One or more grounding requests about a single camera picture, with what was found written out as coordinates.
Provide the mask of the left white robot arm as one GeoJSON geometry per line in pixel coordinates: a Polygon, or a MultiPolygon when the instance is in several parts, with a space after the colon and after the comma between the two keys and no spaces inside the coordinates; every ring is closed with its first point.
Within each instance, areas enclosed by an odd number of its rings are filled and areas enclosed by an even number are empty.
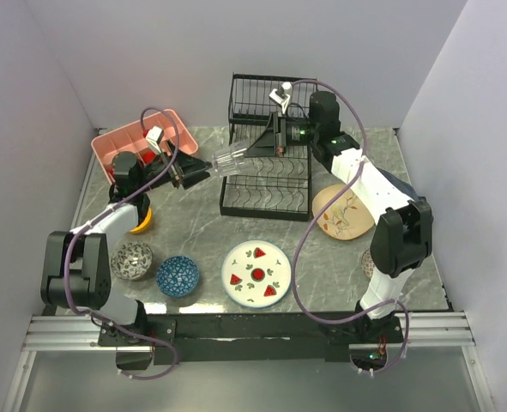
{"type": "Polygon", "coordinates": [[[119,329],[129,344],[145,342],[150,324],[139,300],[112,287],[111,249],[148,217],[148,191],[161,185],[188,189],[209,178],[211,163],[169,146],[148,164],[124,151],[112,159],[109,204],[92,220],[47,237],[40,297],[48,306],[90,314],[119,329]]]}

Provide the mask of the clear plastic cup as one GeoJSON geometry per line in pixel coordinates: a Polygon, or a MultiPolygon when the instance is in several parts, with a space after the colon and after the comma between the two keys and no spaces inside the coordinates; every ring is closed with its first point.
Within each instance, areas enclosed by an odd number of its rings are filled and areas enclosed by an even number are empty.
{"type": "Polygon", "coordinates": [[[222,178],[244,173],[251,166],[246,156],[248,148],[246,142],[234,142],[215,152],[211,173],[222,178]]]}

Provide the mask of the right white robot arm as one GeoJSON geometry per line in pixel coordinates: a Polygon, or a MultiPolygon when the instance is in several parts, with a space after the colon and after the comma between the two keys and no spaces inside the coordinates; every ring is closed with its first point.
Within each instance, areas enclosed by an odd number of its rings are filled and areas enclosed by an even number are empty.
{"type": "Polygon", "coordinates": [[[423,197],[412,197],[401,180],[392,181],[367,157],[368,138],[361,142],[341,131],[340,106],[348,102],[328,85],[311,94],[307,143],[317,162],[344,183],[366,206],[375,223],[370,254],[374,270],[355,313],[328,319],[297,304],[309,319],[326,325],[354,322],[356,336],[373,342],[383,334],[384,324],[396,309],[405,306],[402,290],[412,274],[432,254],[433,214],[423,197]]]}

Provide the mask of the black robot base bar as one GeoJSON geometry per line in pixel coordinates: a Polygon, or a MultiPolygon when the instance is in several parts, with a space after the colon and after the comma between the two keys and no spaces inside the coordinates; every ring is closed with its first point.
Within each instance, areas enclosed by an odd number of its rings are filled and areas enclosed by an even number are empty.
{"type": "Polygon", "coordinates": [[[151,366],[171,372],[191,362],[349,362],[354,345],[384,357],[390,344],[404,350],[410,331],[410,322],[397,312],[380,319],[352,312],[149,314],[124,328],[106,321],[95,326],[99,346],[115,349],[116,366],[126,374],[151,366]]]}

